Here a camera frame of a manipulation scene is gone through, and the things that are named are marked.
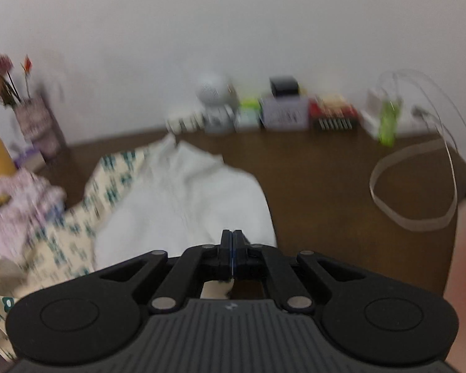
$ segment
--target floral fabric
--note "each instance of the floral fabric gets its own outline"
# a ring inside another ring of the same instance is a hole
[[[93,271],[97,228],[129,191],[152,147],[103,157],[82,201],[29,237],[20,261],[0,260],[0,354],[5,359],[15,358],[5,331],[10,309],[29,293]]]

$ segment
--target white wall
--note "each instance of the white wall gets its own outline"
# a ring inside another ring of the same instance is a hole
[[[210,69],[241,94],[293,74],[360,105],[382,71],[413,67],[466,118],[466,0],[0,0],[0,53],[29,54],[68,143],[162,125]]]

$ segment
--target pink cloth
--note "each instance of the pink cloth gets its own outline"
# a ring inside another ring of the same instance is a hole
[[[10,201],[0,208],[0,258],[20,258],[35,230],[46,224],[48,212],[66,197],[64,190],[42,177],[20,169],[12,177],[0,177],[0,195]]]

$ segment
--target brown table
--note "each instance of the brown table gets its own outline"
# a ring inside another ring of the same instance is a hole
[[[82,198],[98,159],[146,145],[166,132],[148,132],[77,145],[43,170],[67,191],[67,205]],[[456,233],[413,233],[373,203],[368,183],[376,162],[393,150],[432,139],[401,139],[385,148],[362,130],[355,133],[252,132],[225,136],[179,136],[200,149],[222,154],[226,164],[252,173],[271,210],[279,248],[287,255],[314,250],[442,294]],[[459,198],[466,197],[466,164],[453,155]],[[376,192],[411,218],[439,216],[452,200],[444,151],[408,160],[383,174]]]

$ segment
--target white garment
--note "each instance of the white garment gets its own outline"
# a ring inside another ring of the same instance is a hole
[[[154,146],[110,219],[97,232],[95,262],[102,269],[165,250],[219,244],[221,233],[242,230],[251,243],[276,246],[264,193],[250,174],[168,135]]]

